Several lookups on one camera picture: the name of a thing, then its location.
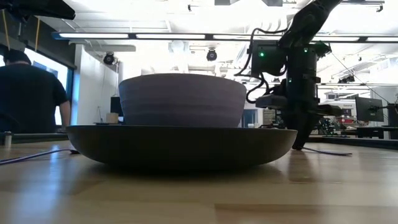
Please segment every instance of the desk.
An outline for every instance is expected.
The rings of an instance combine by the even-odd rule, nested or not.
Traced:
[[[67,152],[3,166],[1,223],[396,223],[398,153],[307,146],[354,155],[291,151],[257,168],[202,175],[120,173]],[[19,144],[0,156],[66,147]]]
[[[358,127],[356,128],[359,138],[378,137],[384,139],[384,132],[398,132],[397,127]]]
[[[357,133],[356,130],[344,130],[344,131],[341,131],[341,135],[343,135],[343,136],[357,136],[358,133]]]

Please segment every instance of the person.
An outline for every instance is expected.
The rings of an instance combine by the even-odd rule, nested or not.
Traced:
[[[70,124],[70,102],[62,84],[50,72],[32,66],[28,56],[8,50],[0,67],[0,131],[54,133],[55,109],[62,128]]]

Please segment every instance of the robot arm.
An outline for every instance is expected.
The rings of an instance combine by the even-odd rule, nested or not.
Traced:
[[[278,43],[270,44],[263,40],[253,42],[252,76],[262,72],[280,76],[282,67],[285,67],[286,79],[280,85],[267,89],[264,96],[259,97],[255,103],[258,108],[280,110],[286,127],[298,131],[294,149],[301,150],[304,147],[312,129],[323,115],[342,114],[339,107],[319,105],[320,100],[315,96],[316,84],[320,83],[317,61],[330,48],[323,43],[311,44],[329,13],[340,2],[341,0],[315,0],[294,16],[292,25]]]
[[[315,0],[305,6],[294,15],[290,29],[279,40],[279,47],[289,49],[309,44],[341,1]]]

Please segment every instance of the computer monitor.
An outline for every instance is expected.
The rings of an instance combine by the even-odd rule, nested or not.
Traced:
[[[118,96],[111,97],[111,113],[117,113],[119,117],[123,116],[122,105]]]
[[[351,109],[343,109],[343,115],[344,116],[352,116],[352,110]]]
[[[377,121],[383,122],[384,115],[382,109],[382,101],[377,99],[356,97],[356,119],[358,121]]]

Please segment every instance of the bowl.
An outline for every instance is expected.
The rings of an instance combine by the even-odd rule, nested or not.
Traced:
[[[241,120],[246,87],[209,75],[143,75],[119,85],[128,125],[235,128]]]
[[[84,156],[116,167],[145,170],[234,170],[275,161],[297,131],[262,128],[69,126]]]

